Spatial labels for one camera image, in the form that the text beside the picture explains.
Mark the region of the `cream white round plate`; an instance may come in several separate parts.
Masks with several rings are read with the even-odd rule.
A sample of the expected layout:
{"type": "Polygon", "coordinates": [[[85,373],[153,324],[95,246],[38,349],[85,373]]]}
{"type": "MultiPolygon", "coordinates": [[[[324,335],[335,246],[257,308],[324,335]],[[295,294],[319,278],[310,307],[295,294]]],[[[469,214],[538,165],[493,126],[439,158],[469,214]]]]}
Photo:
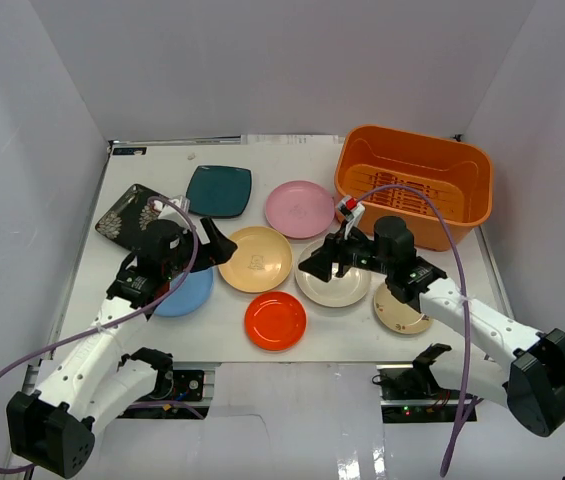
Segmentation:
{"type": "MultiPolygon", "coordinates": [[[[322,245],[322,240],[310,243],[298,257],[296,265],[310,257],[311,253],[322,245]]],[[[331,308],[341,308],[353,305],[363,299],[370,288],[371,273],[351,268],[342,278],[335,276],[337,265],[332,266],[332,279],[322,282],[314,276],[300,271],[295,267],[294,277],[301,292],[311,301],[331,308]]]]}

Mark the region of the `yellow round plate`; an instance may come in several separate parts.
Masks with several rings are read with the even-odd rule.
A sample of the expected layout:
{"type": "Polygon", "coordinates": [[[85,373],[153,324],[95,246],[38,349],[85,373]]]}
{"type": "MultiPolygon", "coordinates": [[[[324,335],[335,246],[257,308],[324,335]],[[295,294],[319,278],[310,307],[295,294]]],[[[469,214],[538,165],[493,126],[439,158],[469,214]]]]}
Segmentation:
{"type": "Polygon", "coordinates": [[[280,286],[289,276],[293,252],[289,241],[265,226],[245,227],[229,236],[237,245],[231,259],[219,266],[225,282],[245,293],[262,293],[280,286]]]}

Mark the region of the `blue round plate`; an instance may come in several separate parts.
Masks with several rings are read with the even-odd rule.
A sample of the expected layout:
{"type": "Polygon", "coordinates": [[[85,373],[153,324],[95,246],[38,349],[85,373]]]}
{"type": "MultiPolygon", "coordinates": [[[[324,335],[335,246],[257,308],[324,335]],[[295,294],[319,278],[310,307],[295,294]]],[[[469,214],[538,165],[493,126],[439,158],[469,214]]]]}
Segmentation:
{"type": "Polygon", "coordinates": [[[178,290],[156,307],[155,314],[174,318],[192,313],[210,298],[213,285],[212,269],[190,273],[178,290]]]}

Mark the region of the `teal square plate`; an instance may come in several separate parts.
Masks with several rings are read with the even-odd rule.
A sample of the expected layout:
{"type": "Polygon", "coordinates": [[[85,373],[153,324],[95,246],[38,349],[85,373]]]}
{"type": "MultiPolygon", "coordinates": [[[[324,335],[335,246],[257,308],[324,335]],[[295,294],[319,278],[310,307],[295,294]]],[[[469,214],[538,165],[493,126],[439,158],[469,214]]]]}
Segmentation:
{"type": "Polygon", "coordinates": [[[201,217],[236,218],[246,209],[251,188],[252,174],[248,169],[198,166],[186,191],[189,212],[201,217]]]}

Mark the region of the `pink round plate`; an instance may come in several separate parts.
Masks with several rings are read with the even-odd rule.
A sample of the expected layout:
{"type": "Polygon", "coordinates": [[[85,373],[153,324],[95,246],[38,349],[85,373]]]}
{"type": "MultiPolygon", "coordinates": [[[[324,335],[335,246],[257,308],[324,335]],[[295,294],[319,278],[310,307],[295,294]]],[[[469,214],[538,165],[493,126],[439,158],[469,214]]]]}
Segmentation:
{"type": "Polygon", "coordinates": [[[272,228],[293,239],[308,239],[327,230],[335,217],[332,195],[304,180],[283,183],[265,202],[265,217],[272,228]]]}

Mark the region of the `orange round plate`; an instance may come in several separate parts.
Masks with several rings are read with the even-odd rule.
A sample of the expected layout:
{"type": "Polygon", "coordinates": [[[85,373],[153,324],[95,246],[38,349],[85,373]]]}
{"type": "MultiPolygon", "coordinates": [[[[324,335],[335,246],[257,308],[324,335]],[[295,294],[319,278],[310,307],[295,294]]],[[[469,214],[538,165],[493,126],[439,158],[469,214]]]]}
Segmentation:
{"type": "Polygon", "coordinates": [[[307,327],[307,314],[293,295],[283,291],[263,293],[245,311],[244,328],[258,348],[281,352],[295,346],[307,327]]]}

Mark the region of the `beige floral small plate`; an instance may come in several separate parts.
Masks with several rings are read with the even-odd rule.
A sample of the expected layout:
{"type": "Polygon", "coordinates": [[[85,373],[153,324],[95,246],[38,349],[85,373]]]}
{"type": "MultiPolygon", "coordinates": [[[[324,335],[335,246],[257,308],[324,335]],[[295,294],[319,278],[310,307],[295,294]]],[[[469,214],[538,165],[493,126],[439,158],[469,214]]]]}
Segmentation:
{"type": "Polygon", "coordinates": [[[434,323],[429,316],[399,302],[384,283],[380,284],[374,293],[373,306],[378,320],[394,333],[418,335],[434,323]]]}

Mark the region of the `black floral square plate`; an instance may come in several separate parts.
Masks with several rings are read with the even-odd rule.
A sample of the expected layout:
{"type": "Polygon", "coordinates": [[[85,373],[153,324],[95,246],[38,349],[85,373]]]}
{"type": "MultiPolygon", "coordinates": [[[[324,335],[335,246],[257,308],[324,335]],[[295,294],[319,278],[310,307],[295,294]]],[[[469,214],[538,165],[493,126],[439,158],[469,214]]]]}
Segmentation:
{"type": "Polygon", "coordinates": [[[96,232],[129,252],[139,251],[158,236],[173,241],[178,233],[173,222],[164,221],[152,227],[159,222],[163,204],[150,201],[151,197],[163,195],[141,184],[131,185],[96,222],[96,232]]]}

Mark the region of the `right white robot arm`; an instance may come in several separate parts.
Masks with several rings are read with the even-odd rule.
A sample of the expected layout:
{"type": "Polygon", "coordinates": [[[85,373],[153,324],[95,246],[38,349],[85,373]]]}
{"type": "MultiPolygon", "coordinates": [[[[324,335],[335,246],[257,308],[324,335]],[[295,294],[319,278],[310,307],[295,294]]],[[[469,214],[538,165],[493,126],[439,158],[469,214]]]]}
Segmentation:
{"type": "Polygon", "coordinates": [[[443,270],[417,254],[402,219],[380,218],[371,237],[342,225],[298,268],[323,282],[341,278],[351,268],[382,274],[398,302],[450,327],[463,336],[466,347],[487,356],[467,367],[463,352],[433,344],[396,378],[397,388],[428,399],[455,390],[497,403],[540,437],[565,422],[565,332],[541,332],[468,299],[443,270]]]}

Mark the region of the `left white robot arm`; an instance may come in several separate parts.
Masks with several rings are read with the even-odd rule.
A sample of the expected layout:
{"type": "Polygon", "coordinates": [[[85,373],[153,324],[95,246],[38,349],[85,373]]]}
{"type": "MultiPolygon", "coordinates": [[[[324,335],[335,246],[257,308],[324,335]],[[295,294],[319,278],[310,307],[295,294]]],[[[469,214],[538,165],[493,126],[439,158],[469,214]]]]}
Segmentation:
{"type": "Polygon", "coordinates": [[[86,465],[97,435],[137,400],[161,399],[173,387],[173,358],[128,344],[147,325],[157,300],[185,271],[228,262],[237,250],[213,220],[208,241],[170,220],[151,222],[140,245],[122,261],[92,322],[56,369],[31,394],[18,392],[6,414],[14,454],[62,478],[86,465]]]}

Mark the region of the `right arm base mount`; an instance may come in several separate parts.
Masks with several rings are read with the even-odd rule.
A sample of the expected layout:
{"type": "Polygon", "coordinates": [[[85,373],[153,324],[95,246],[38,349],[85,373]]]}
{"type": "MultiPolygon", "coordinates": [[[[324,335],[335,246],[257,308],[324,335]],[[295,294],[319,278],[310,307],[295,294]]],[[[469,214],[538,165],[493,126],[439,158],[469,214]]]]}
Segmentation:
{"type": "Polygon", "coordinates": [[[433,344],[411,363],[380,365],[371,383],[380,391],[384,424],[453,423],[459,391],[442,388],[430,367],[442,356],[449,359],[451,347],[433,344]]]}

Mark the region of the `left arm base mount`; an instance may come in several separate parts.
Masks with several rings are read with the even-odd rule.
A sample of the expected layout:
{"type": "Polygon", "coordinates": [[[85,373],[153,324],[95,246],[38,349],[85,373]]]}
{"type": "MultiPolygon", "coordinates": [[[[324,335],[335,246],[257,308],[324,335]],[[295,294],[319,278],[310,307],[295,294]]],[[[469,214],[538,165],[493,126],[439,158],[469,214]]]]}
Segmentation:
{"type": "Polygon", "coordinates": [[[173,370],[152,393],[141,397],[139,407],[128,408],[124,419],[203,420],[209,410],[205,393],[206,372],[198,369],[173,370]]]}

